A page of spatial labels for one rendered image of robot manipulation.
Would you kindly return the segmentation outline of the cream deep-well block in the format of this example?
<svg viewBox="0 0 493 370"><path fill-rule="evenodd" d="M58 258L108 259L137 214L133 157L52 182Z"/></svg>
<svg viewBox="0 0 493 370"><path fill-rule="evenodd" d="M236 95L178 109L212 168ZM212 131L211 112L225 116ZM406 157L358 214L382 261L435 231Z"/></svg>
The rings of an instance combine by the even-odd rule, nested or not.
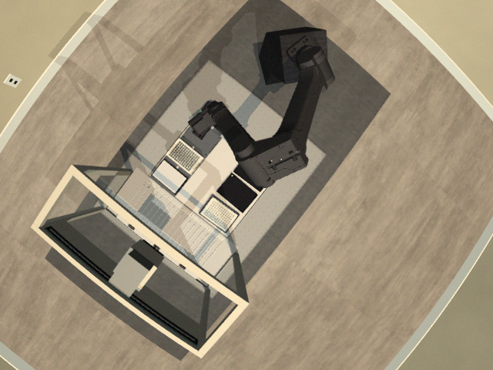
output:
<svg viewBox="0 0 493 370"><path fill-rule="evenodd" d="M181 145L182 144L182 145ZM186 146L185 146L186 145ZM182 147L182 148L181 148ZM184 149L185 147L185 149ZM188 148L188 149L187 149ZM184 151L185 150L185 151ZM173 152L173 153L172 153ZM185 154L184 154L185 152ZM183 154L183 155L182 155ZM181 166L187 173L192 174L194 170L201 164L204 160L195 150L184 143L181 139L178 139L171 149L166 154L170 159ZM193 157L192 157L193 156ZM191 158L190 158L191 157ZM198 157L198 158L197 158ZM181 160L179 160L181 158ZM188 160L187 160L188 159ZM186 161L187 160L187 161ZM191 162L191 161L192 162ZM195 162L195 161L196 162ZM178 162L180 161L180 162ZM184 162L185 161L185 162ZM191 165L191 164L192 165ZM189 165L188 165L189 164ZM188 168L189 167L189 168Z"/></svg>

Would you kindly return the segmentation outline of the white well plate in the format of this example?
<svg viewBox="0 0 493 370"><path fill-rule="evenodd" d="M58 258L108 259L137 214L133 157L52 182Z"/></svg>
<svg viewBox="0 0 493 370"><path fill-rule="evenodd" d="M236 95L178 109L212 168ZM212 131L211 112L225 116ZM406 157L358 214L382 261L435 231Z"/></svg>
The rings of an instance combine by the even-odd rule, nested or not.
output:
<svg viewBox="0 0 493 370"><path fill-rule="evenodd" d="M218 208L218 209L217 209ZM222 209L221 209L222 208ZM226 209L225 209L226 208ZM207 210L208 209L208 210ZM212 209L212 210L211 210ZM206 212L207 211L207 212ZM210 212L211 211L211 212ZM214 212L215 211L215 212ZM231 209L212 197L201 214L212 221L215 225L226 231L238 216ZM209 216L208 216L209 215ZM213 216L212 216L213 215ZM224 218L224 219L223 219ZM227 219L228 218L228 219ZM232 219L231 219L232 218ZM218 219L218 220L217 220ZM221 222L220 222L221 221ZM218 223L217 223L218 222ZM226 223L225 223L226 222Z"/></svg>

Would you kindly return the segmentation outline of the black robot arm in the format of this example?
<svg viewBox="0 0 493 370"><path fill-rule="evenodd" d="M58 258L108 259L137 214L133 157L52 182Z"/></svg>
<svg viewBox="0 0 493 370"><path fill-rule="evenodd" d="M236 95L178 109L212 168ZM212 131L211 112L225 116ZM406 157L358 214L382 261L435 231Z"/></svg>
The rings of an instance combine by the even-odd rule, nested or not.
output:
<svg viewBox="0 0 493 370"><path fill-rule="evenodd" d="M317 102L320 93L327 91L335 80L324 51L309 36L295 42L287 54L300 71L299 81L280 128L272 137L251 139L225 104L215 100L188 122L192 133L201 140L212 126L218 127L235 160L253 183L262 188L271 187L276 180L307 167L307 137Z"/></svg>

